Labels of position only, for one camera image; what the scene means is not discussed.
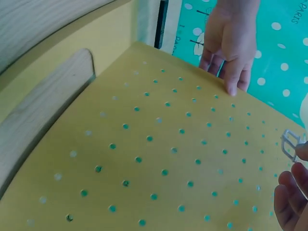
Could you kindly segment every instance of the fingernail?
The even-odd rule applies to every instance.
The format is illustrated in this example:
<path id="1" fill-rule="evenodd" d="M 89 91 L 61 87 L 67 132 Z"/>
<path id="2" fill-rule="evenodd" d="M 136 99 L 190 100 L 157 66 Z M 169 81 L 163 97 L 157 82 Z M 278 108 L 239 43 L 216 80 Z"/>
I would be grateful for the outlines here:
<path id="1" fill-rule="evenodd" d="M 228 93 L 231 96 L 235 96 L 236 95 L 236 89 L 235 88 L 229 88 Z"/>

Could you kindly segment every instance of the teal background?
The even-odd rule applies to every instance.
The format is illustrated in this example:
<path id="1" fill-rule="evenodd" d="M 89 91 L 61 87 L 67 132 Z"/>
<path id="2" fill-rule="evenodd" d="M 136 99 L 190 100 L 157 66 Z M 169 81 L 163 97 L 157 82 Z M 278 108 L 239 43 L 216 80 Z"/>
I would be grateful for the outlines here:
<path id="1" fill-rule="evenodd" d="M 196 43 L 190 40 L 197 41 L 199 37 L 193 33 L 195 28 L 204 32 L 208 16 L 197 10 L 209 13 L 215 4 L 215 0 L 183 0 L 173 55 L 199 65 L 200 56 L 193 52 Z M 262 56 L 255 58 L 248 89 L 249 94 L 302 127 L 299 110 L 308 92 L 308 44 L 304 42 L 308 38 L 307 7 L 307 0 L 261 0 L 257 15 L 257 50 Z M 279 23 L 281 29 L 273 29 L 272 23 Z M 282 63 L 288 64 L 287 71 L 281 69 Z M 259 78 L 265 79 L 264 85 L 258 84 Z M 285 97 L 284 90 L 289 90 L 290 95 Z"/>

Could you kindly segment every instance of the wood grain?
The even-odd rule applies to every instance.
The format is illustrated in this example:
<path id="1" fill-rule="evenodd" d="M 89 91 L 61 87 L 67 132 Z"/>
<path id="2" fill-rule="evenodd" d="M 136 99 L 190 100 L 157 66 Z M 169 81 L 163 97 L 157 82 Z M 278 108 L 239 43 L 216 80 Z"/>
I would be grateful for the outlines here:
<path id="1" fill-rule="evenodd" d="M 42 80 L 0 124 L 0 198 L 29 153 L 93 74 L 91 53 L 79 50 Z"/>
<path id="2" fill-rule="evenodd" d="M 113 0 L 1 0 L 0 73 L 61 27 Z"/>

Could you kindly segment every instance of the hole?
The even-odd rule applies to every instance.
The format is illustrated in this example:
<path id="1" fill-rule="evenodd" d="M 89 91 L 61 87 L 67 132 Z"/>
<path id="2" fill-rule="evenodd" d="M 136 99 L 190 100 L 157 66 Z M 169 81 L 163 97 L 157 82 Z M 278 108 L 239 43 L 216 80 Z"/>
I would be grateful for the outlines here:
<path id="1" fill-rule="evenodd" d="M 28 219 L 27 220 L 27 225 L 30 227 L 34 227 L 35 221 L 33 219 Z"/>
<path id="2" fill-rule="evenodd" d="M 152 193 L 150 195 L 151 200 L 156 201 L 157 200 L 157 194 L 156 193 Z"/>
<path id="3" fill-rule="evenodd" d="M 185 212 L 185 206 L 184 206 L 184 205 L 180 205 L 180 206 L 178 207 L 178 211 L 180 211 L 180 212 Z"/>
<path id="4" fill-rule="evenodd" d="M 257 211 L 258 211 L 258 208 L 257 208 L 257 206 L 252 206 L 252 211 L 254 212 L 254 213 L 256 213 Z"/>
<path id="5" fill-rule="evenodd" d="M 192 188 L 193 187 L 193 181 L 189 181 L 189 182 L 187 182 L 187 186 L 189 187 L 189 188 Z"/>
<path id="6" fill-rule="evenodd" d="M 138 221 L 138 224 L 139 224 L 140 226 L 145 226 L 145 225 L 146 225 L 146 221 L 143 220 L 143 219 L 141 219 L 141 220 Z"/>
<path id="7" fill-rule="evenodd" d="M 168 173 L 169 173 L 169 172 L 168 172 L 168 170 L 167 170 L 167 169 L 163 169 L 163 170 L 162 170 L 162 175 L 163 175 L 163 176 L 167 176 L 167 175 L 168 175 Z"/>
<path id="8" fill-rule="evenodd" d="M 39 202 L 40 202 L 41 204 L 46 204 L 47 198 L 46 198 L 45 196 L 41 196 L 40 199 L 39 199 Z"/>
<path id="9" fill-rule="evenodd" d="M 232 229 L 232 228 L 233 228 L 233 223 L 232 223 L 232 222 L 229 222 L 229 223 L 227 224 L 227 227 L 228 227 L 228 229 Z"/>
<path id="10" fill-rule="evenodd" d="M 85 190 L 85 189 L 83 189 L 83 190 L 80 191 L 80 195 L 81 195 L 82 197 L 85 197 L 85 196 L 88 195 L 88 191 Z"/>
<path id="11" fill-rule="evenodd" d="M 71 221 L 73 221 L 73 219 L 74 219 L 74 217 L 73 217 L 72 214 L 67 214 L 65 218 L 66 218 L 66 220 L 67 220 L 68 222 L 71 222 Z"/>
<path id="12" fill-rule="evenodd" d="M 177 153 L 177 152 L 178 152 L 178 149 L 177 149 L 177 148 L 171 148 L 171 152 L 172 152 L 172 153 Z"/>
<path id="13" fill-rule="evenodd" d="M 115 213 L 115 212 L 116 212 L 116 206 L 115 206 L 115 205 L 110 205 L 110 206 L 108 207 L 108 210 L 109 210 L 110 212 L 112 212 L 112 213 Z"/>
<path id="14" fill-rule="evenodd" d="M 96 172 L 101 172 L 102 171 L 102 169 L 103 169 L 103 167 L 102 166 L 100 166 L 100 165 L 97 165 L 96 167 L 95 167 L 95 171 Z"/>
<path id="15" fill-rule="evenodd" d="M 111 144 L 109 145 L 109 148 L 111 148 L 111 149 L 116 149 L 116 144 L 115 144 L 115 143 L 111 143 Z"/>
<path id="16" fill-rule="evenodd" d="M 137 156 L 137 157 L 135 158 L 135 161 L 136 161 L 137 163 L 141 163 L 141 162 L 142 162 L 142 158 L 139 157 L 139 156 Z"/>
<path id="17" fill-rule="evenodd" d="M 54 179 L 55 179 L 56 181 L 59 181 L 59 180 L 62 179 L 62 174 L 61 174 L 61 173 L 56 173 L 53 177 L 54 177 Z"/>
<path id="18" fill-rule="evenodd" d="M 85 135 L 86 135 L 86 136 L 92 135 L 92 131 L 87 130 L 87 131 L 85 132 Z"/>
<path id="19" fill-rule="evenodd" d="M 205 216 L 204 216 L 204 220 L 205 220 L 206 222 L 209 222 L 209 221 L 211 220 L 211 217 L 210 217 L 209 215 L 205 215 Z"/>
<path id="20" fill-rule="evenodd" d="M 74 157 L 77 156 L 77 152 L 76 152 L 76 151 L 71 151 L 71 152 L 69 153 L 69 156 L 70 156 L 71 158 L 74 158 Z"/>
<path id="21" fill-rule="evenodd" d="M 128 187 L 128 186 L 129 186 L 129 181 L 128 181 L 128 180 L 124 180 L 124 181 L 122 182 L 122 185 L 123 185 L 124 187 Z"/>
<path id="22" fill-rule="evenodd" d="M 152 141 L 153 141 L 153 137 L 152 137 L 152 136 L 147 136 L 147 137 L 146 137 L 146 140 L 147 140 L 148 142 L 152 142 Z"/>

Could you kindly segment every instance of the white polka dot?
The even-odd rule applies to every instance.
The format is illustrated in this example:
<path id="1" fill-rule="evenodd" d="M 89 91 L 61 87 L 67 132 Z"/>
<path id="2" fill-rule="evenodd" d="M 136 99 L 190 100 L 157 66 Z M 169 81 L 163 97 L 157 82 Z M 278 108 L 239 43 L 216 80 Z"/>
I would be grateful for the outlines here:
<path id="1" fill-rule="evenodd" d="M 281 64 L 280 68 L 281 68 L 282 71 L 287 71 L 289 69 L 289 65 L 286 64 L 286 63 L 283 63 L 283 64 Z"/>
<path id="2" fill-rule="evenodd" d="M 290 90 L 284 89 L 284 90 L 282 91 L 282 94 L 283 94 L 284 97 L 289 97 L 289 96 L 290 96 Z"/>
<path id="3" fill-rule="evenodd" d="M 59 180 L 62 179 L 61 173 L 56 173 L 53 177 L 54 177 L 54 179 L 57 180 L 57 181 L 59 181 Z"/>
<path id="4" fill-rule="evenodd" d="M 192 5 L 190 5 L 189 3 L 186 3 L 185 5 L 184 5 L 184 7 L 187 9 L 187 10 L 191 10 L 193 7 L 192 7 Z"/>
<path id="5" fill-rule="evenodd" d="M 46 198 L 45 196 L 42 196 L 42 197 L 39 199 L 39 202 L 42 203 L 42 204 L 46 204 L 47 198 Z"/>
<path id="6" fill-rule="evenodd" d="M 255 58 L 256 58 L 256 59 L 259 59 L 259 58 L 261 58 L 261 57 L 262 57 L 261 51 L 256 51 Z"/>
<path id="7" fill-rule="evenodd" d="M 77 156 L 77 152 L 76 151 L 71 151 L 69 154 L 70 157 L 74 158 Z"/>
<path id="8" fill-rule="evenodd" d="M 308 46 L 308 38 L 304 38 L 303 43 L 305 46 Z"/>
<path id="9" fill-rule="evenodd" d="M 271 24 L 271 28 L 273 28 L 274 30 L 280 30 L 281 29 L 281 25 L 280 23 L 272 23 Z"/>
<path id="10" fill-rule="evenodd" d="M 260 86 L 263 86 L 265 84 L 266 80 L 264 78 L 258 78 L 257 84 Z"/>
<path id="11" fill-rule="evenodd" d="M 281 49 L 285 49 L 285 46 L 281 43 L 278 43 L 277 46 L 280 47 Z"/>
<path id="12" fill-rule="evenodd" d="M 202 30 L 200 28 L 196 27 L 192 32 L 193 32 L 194 35 L 199 36 L 199 35 L 201 35 Z"/>

